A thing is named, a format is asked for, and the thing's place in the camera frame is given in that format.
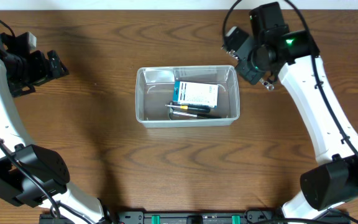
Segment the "silver combination wrench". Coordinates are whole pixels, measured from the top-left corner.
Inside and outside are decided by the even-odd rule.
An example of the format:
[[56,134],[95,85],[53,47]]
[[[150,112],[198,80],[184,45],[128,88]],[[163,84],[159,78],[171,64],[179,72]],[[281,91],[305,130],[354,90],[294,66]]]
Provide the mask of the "silver combination wrench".
[[269,71],[269,60],[264,56],[258,56],[256,50],[251,50],[248,56],[241,58],[237,52],[226,52],[237,60],[236,72],[251,85],[261,83],[268,91],[274,90],[274,85],[264,79]]

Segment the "blue white screw box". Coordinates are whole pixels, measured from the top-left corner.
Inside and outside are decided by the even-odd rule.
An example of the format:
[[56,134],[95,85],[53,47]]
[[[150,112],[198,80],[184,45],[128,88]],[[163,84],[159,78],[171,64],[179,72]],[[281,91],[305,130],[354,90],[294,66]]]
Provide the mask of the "blue white screw box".
[[179,105],[197,105],[215,108],[218,105],[219,86],[215,84],[175,82],[173,102]]

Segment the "black yellow screwdriver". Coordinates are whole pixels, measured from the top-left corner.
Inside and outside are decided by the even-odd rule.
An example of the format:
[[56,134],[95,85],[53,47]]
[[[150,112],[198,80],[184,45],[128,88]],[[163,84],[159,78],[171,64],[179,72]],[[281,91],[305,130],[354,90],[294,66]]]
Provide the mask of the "black yellow screwdriver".
[[189,106],[189,105],[166,105],[169,108],[176,108],[181,110],[195,111],[200,113],[209,113],[211,108],[203,106]]

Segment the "clear plastic storage container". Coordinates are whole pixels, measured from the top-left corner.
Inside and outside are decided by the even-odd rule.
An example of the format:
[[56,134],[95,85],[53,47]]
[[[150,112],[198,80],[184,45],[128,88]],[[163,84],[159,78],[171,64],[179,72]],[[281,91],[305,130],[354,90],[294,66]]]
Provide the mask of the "clear plastic storage container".
[[231,65],[142,67],[135,113],[146,128],[230,125],[240,117],[236,71]]

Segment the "small black-handled hammer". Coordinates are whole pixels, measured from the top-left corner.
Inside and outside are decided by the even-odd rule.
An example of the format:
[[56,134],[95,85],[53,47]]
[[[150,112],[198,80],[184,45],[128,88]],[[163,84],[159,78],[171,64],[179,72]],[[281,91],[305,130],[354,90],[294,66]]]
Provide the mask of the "small black-handled hammer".
[[189,118],[198,118],[198,119],[221,119],[220,116],[214,116],[214,115],[208,115],[208,114],[195,114],[195,113],[187,113],[187,112],[181,112],[181,111],[172,111],[168,112],[168,115],[176,115],[176,116],[185,116]]

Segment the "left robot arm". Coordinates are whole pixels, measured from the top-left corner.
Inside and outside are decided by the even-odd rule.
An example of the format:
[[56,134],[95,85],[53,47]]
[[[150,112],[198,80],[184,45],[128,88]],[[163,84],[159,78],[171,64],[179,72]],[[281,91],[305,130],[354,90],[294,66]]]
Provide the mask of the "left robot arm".
[[56,51],[36,43],[30,32],[0,32],[0,199],[48,209],[45,223],[112,223],[100,199],[73,184],[59,153],[36,145],[20,119],[15,98],[68,75]]

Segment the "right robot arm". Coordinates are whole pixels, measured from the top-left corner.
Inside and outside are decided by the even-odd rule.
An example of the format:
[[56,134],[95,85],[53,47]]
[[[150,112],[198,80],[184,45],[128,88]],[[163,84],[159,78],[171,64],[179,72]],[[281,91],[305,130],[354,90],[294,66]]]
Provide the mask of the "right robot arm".
[[271,73],[288,91],[310,135],[318,166],[300,177],[300,191],[281,208],[287,220],[315,220],[358,198],[358,134],[343,112],[306,30],[263,29],[250,35],[232,28],[226,50],[237,72],[256,84]]

